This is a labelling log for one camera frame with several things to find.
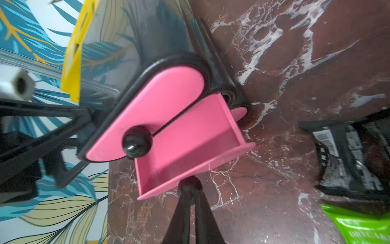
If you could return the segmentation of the pink top drawer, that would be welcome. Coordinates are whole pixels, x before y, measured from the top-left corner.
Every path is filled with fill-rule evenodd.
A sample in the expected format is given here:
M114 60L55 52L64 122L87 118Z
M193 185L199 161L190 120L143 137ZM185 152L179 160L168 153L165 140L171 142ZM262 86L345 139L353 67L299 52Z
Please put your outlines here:
M151 134L192 104L204 90L203 75L194 68L174 67L153 76L135 99L86 153L92 162L109 162L125 156L122 138L134 126Z

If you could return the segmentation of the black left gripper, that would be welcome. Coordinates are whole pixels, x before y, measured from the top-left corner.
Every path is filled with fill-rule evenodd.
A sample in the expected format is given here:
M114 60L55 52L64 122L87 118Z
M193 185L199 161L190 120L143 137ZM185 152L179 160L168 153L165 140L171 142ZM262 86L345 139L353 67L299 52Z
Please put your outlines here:
M36 181L42 178L39 159L58 189L65 188L88 165L81 161L66 167L62 151L76 147L72 136L92 121L88 108L1 100L1 117L65 117L70 122L38 138L14 131L1 135L1 206L28 202L38 196Z

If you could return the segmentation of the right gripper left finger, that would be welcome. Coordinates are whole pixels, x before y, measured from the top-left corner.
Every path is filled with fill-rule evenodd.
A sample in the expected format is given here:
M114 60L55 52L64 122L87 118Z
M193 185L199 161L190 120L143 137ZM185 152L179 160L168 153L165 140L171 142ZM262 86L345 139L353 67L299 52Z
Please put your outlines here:
M191 206L195 204L195 180L179 183L180 197L162 244L189 244Z

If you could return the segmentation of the pink drawer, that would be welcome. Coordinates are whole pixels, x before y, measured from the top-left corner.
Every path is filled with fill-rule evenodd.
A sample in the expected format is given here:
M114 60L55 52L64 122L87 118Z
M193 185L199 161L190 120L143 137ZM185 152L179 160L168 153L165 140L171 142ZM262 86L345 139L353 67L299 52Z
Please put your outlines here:
M135 99L86 153L92 162L109 162L125 156L122 138L134 126L151 134L192 104L204 90L203 75L194 68L174 67L153 76Z
M214 169L255 147L246 142L221 94L194 105L153 139L135 160L138 200L165 193L189 176Z

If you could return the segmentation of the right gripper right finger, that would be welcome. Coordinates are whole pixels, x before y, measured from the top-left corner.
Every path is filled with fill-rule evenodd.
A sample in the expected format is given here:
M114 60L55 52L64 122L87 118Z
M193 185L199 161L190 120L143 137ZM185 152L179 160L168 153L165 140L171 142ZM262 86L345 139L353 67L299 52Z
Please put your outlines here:
M194 200L196 218L196 243L225 244L202 188L195 187Z

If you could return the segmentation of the black drawer cabinet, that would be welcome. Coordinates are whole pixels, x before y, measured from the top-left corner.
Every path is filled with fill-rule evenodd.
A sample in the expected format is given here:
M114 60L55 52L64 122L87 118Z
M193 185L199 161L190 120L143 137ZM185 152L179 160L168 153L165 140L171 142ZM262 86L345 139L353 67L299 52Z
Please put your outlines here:
M80 86L79 104L92 111L92 122L79 132L78 157L100 136L157 73L174 67L199 71L201 95L155 133L169 126L204 98L221 94L235 120L248 114L250 102L205 21L188 1L101 1L82 46L81 79L114 87L111 96ZM135 132L129 128L122 139ZM128 149L122 143L126 157Z

